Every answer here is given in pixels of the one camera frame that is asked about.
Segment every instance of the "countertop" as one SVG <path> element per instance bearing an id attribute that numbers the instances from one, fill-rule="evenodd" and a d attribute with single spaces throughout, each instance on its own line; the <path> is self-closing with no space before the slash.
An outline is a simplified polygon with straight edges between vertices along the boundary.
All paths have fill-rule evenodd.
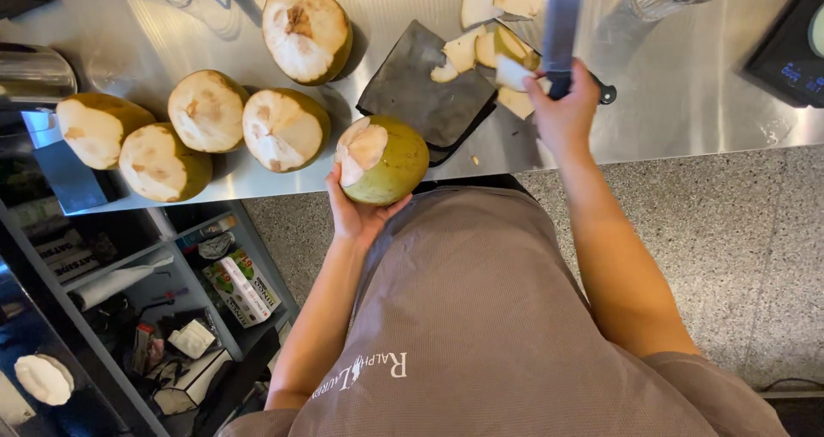
<path id="1" fill-rule="evenodd" d="M 353 56 L 343 77 L 307 88 L 288 80 L 264 46 L 264 1 L 192 0 L 175 8 L 163 0 L 58 0 L 0 21 L 0 39 L 52 47 L 80 74 L 82 91 L 124 96 L 163 119 L 175 84 L 204 68 L 243 85 L 298 89 L 329 110 L 333 142 L 315 164 L 279 175 L 245 149 L 215 156 L 211 185 L 183 202 L 194 203 L 324 189 L 336 136 L 360 118 L 358 97 L 409 22 L 418 20 L 446 40 L 462 33 L 460 0 L 337 0 L 354 23 Z M 592 129 L 597 161 L 824 143 L 824 110 L 792 108 L 739 76 L 786 1 L 713 0 L 648 24 L 631 18 L 624 0 L 584 0 L 575 53 L 618 88 L 617 101 L 599 108 Z M 34 137 L 46 145 L 59 132 Z M 534 128 L 499 107 L 427 179 L 552 168 Z M 157 205 L 130 194 L 86 212 Z"/>

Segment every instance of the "brown t-shirt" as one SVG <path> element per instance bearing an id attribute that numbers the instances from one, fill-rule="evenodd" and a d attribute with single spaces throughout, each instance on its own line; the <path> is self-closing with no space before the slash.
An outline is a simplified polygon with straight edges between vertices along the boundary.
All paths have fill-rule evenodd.
<path id="1" fill-rule="evenodd" d="M 387 223 L 335 367 L 270 435 L 786 435 L 741 379 L 696 355 L 604 339 L 550 218 L 503 189 L 437 189 Z"/>

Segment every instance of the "black cutting mat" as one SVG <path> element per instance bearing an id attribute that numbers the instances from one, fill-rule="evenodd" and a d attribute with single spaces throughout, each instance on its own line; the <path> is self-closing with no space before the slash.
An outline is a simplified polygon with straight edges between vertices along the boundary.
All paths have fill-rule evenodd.
<path id="1" fill-rule="evenodd" d="M 430 167 L 444 163 L 495 109 L 497 91 L 476 70 L 447 83 L 430 78 L 446 41 L 418 21 L 389 52 L 357 102 L 364 115 L 392 115 L 426 141 Z"/>

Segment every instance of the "speckled floor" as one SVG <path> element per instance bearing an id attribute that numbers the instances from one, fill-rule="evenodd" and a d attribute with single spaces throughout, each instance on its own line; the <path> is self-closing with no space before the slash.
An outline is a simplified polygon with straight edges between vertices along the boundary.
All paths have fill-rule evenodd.
<path id="1" fill-rule="evenodd" d="M 824 381 L 824 146 L 603 167 L 706 356 L 753 387 Z M 556 172 L 518 175 L 577 274 Z M 303 304 L 332 238 L 325 194 L 245 200 Z"/>

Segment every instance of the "knife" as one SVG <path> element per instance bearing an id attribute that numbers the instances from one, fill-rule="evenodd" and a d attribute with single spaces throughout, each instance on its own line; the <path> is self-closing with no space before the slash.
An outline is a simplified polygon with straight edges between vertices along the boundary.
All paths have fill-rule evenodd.
<path id="1" fill-rule="evenodd" d="M 541 68 L 552 82 L 550 97 L 562 99 L 572 86 L 572 51 L 581 0 L 546 0 L 544 42 Z M 607 86 L 593 73 L 592 79 L 601 87 L 602 105 L 612 104 L 617 96 L 614 86 Z"/>

